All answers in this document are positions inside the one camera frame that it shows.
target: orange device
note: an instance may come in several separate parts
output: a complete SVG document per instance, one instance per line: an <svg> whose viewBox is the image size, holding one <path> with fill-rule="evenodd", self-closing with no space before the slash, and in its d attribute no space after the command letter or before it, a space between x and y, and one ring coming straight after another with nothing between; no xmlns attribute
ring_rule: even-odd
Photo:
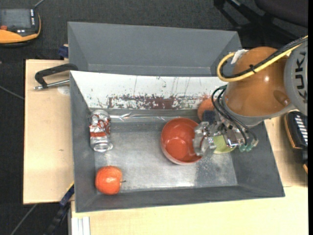
<svg viewBox="0 0 313 235"><path fill-rule="evenodd" d="M40 30L40 17L34 8L0 8L0 46L17 47L28 44L39 36Z"/></svg>

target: apple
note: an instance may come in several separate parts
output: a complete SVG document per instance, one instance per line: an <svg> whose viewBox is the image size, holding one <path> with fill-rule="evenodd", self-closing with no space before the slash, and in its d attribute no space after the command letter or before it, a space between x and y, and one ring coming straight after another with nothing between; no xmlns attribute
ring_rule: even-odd
<svg viewBox="0 0 313 235"><path fill-rule="evenodd" d="M116 166L105 166L97 171L94 184L97 190L106 195L118 194L122 185L123 174Z"/></svg>

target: gray carpet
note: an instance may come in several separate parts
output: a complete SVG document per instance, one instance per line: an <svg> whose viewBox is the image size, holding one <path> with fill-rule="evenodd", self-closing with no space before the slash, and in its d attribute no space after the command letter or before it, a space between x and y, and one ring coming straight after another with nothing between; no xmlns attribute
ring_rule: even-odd
<svg viewBox="0 0 313 235"><path fill-rule="evenodd" d="M39 0L0 0L0 7L31 7ZM240 0L260 12L252 0ZM231 24L213 6L213 0L46 0L38 7L43 31L22 48L0 48L0 85L23 96L24 60L59 59L67 42L67 22L154 25L181 28L227 29ZM245 19L238 15L239 22ZM307 29L277 21L293 34ZM244 47L259 45L243 39ZM22 205L23 104L0 90L0 234L11 234L31 206ZM38 205L15 234L42 234L57 211L57 204ZM66 234L64 224L57 234Z"/></svg>

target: yellow cable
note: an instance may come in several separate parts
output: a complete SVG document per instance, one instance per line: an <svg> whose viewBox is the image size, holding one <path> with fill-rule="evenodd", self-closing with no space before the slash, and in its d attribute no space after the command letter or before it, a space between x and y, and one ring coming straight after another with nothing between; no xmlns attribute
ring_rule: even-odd
<svg viewBox="0 0 313 235"><path fill-rule="evenodd" d="M224 58L222 58L222 60L219 62L219 65L217 66L217 76L219 77L219 79L221 79L224 82L235 82L235 81L240 81L242 79L245 79L247 77L250 77L252 75L254 75L255 73L258 73L259 71L265 69L267 66L271 65L272 63L276 62L278 59L282 58L283 56L285 56L286 54L288 54L289 52L293 51L294 49L298 48L301 44L294 46L284 52L282 52L281 54L279 54L278 56L268 60L266 63L262 64L261 66L259 66L258 68L256 68L253 71L249 71L246 74L243 74L241 76L238 77L232 77L232 78L226 78L223 77L223 75L221 74L221 67L223 66L224 62L229 59L230 57L235 55L235 52L231 52L228 55L226 55Z"/></svg>

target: white sticker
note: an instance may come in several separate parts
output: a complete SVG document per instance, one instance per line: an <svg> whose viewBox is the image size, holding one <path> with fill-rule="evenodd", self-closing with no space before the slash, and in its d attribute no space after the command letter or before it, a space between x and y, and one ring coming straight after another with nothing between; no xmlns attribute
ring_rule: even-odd
<svg viewBox="0 0 313 235"><path fill-rule="evenodd" d="M247 49L240 49L238 51L236 51L233 59L231 60L231 64L234 64L238 61L239 58L241 58L241 56L246 53L248 50Z"/></svg>
<svg viewBox="0 0 313 235"><path fill-rule="evenodd" d="M58 87L58 92L63 94L63 95L69 96L69 85L59 86Z"/></svg>

